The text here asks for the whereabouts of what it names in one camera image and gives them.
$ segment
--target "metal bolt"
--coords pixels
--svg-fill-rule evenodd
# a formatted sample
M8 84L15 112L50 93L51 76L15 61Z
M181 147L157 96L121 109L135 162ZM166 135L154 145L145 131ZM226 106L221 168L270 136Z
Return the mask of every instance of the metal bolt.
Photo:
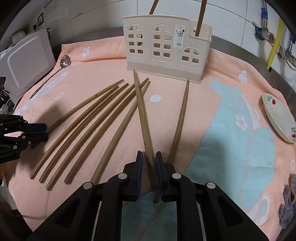
M127 176L127 174L125 174L125 173L121 173L121 174L118 175L118 178L121 179L121 180L122 180L122 179L126 179L127 177L128 177L128 176Z
M207 183L207 187L210 189L214 189L216 187L215 183Z
M172 175L172 177L174 178L174 179L180 179L181 178L181 174L180 173L174 173L173 175Z
M83 184L84 189L90 189L91 187L92 187L92 183L90 183L90 182L87 182L87 183Z

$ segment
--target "white oval dish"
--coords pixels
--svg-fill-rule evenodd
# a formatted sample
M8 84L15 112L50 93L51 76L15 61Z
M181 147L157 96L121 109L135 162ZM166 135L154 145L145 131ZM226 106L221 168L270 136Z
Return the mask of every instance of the white oval dish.
M262 95L267 118L281 138L296 143L296 122L291 112L273 95Z

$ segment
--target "yellow corrugated pipe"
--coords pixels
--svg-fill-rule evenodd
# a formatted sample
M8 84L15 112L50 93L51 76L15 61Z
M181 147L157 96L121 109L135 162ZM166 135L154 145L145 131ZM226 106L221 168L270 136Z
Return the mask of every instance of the yellow corrugated pipe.
M276 40L274 42L274 45L272 46L272 50L271 50L271 52L269 54L269 57L268 57L268 60L267 60L267 66L266 66L267 70L269 70L269 68L270 68L270 66L272 64L272 61L274 59L274 56L276 55L277 48L279 47L279 42L281 41L281 38L283 36L283 30L284 30L284 22L280 18L279 19L279 28L278 28L278 33L277 33L277 36L276 36Z

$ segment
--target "blue tape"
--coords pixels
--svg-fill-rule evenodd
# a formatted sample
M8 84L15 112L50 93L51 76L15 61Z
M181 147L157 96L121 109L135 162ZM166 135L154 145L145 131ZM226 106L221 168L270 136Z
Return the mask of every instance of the blue tape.
M295 39L293 38L292 34L290 34L290 40L292 40L293 44L295 44Z
M261 18L268 19L268 12L267 12L267 9L264 7L261 8Z

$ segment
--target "white label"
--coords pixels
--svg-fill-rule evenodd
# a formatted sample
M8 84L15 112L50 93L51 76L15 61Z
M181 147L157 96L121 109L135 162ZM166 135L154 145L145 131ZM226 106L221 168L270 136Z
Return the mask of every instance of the white label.
M53 11L59 7L60 0L50 0L48 4L44 6L44 18L48 17Z
M182 49L184 41L185 26L175 25L175 34L174 34L174 48Z

